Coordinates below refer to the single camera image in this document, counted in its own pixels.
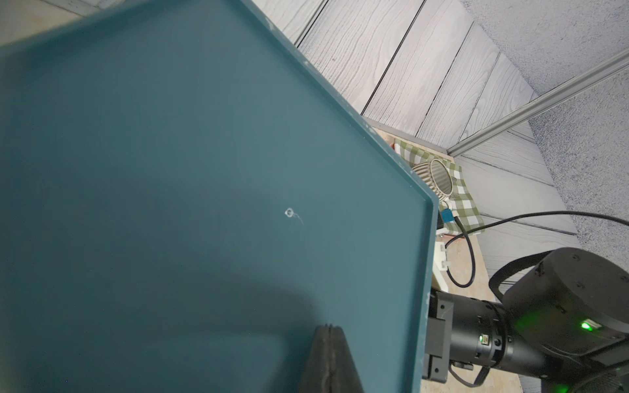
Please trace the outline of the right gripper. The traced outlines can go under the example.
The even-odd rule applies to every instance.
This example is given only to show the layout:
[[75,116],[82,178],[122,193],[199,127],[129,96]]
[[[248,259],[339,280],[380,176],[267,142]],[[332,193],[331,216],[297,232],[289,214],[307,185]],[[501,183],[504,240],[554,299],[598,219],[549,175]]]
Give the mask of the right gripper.
[[481,369],[475,383],[484,383],[505,355],[506,328],[501,307],[490,301],[432,289],[424,347],[423,379],[446,383],[454,369]]

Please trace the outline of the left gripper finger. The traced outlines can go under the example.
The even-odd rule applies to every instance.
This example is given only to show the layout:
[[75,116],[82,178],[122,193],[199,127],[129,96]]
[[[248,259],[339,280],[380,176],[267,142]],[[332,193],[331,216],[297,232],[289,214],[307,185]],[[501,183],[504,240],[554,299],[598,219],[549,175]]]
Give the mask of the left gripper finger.
[[315,329],[298,392],[364,392],[347,338],[341,327]]

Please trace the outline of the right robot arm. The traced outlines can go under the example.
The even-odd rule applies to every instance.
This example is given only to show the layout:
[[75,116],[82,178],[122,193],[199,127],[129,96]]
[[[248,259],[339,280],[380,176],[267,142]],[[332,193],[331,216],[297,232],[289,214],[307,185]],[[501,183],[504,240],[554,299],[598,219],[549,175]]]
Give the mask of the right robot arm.
[[545,392],[628,389],[628,274],[564,247],[514,260],[489,280],[494,301],[432,290],[423,377],[459,369],[538,378]]

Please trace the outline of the teal and yellow drawer cabinet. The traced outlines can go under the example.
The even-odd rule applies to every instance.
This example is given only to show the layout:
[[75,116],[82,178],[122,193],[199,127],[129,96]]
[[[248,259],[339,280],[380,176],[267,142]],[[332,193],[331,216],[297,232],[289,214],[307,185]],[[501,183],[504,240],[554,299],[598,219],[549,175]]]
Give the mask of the teal and yellow drawer cabinet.
[[294,392],[319,325],[421,385],[437,200],[249,1],[1,49],[1,389]]

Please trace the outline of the green checkered cloth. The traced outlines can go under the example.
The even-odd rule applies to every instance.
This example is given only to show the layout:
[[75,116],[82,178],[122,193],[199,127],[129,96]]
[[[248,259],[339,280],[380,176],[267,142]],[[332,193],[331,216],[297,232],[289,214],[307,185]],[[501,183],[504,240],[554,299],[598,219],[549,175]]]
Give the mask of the green checkered cloth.
[[403,139],[393,139],[391,145],[395,152],[410,167],[414,167],[425,161],[437,159],[442,162],[453,180],[453,192],[447,200],[452,211],[456,211],[460,220],[467,230],[476,228],[484,224],[483,218],[478,210],[475,201],[469,192],[463,177],[463,169],[452,160],[436,156],[416,145],[406,142]]

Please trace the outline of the striped ceramic cup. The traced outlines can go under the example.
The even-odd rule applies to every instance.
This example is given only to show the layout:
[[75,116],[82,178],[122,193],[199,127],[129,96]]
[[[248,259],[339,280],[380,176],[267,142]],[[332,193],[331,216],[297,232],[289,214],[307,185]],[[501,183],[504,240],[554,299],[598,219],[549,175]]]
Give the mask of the striped ceramic cup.
[[411,170],[437,195],[439,201],[447,200],[453,193],[454,184],[443,162],[427,160],[411,167]]

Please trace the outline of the right aluminium frame post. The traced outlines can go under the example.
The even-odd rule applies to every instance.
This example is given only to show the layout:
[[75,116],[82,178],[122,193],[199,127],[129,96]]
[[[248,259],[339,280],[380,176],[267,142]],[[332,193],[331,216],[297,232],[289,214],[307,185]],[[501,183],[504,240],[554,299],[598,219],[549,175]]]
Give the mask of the right aluminium frame post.
[[493,124],[480,129],[470,137],[458,142],[453,147],[447,149],[450,156],[458,157],[463,153],[475,149],[479,145],[490,139],[513,129],[516,125],[529,121],[532,118],[542,115],[556,106],[565,103],[571,98],[584,93],[589,88],[617,75],[628,67],[628,49],[624,49],[618,54],[595,65],[590,70],[584,71],[561,85],[553,88],[547,93],[530,101],[521,108],[513,111],[507,116],[499,119]]

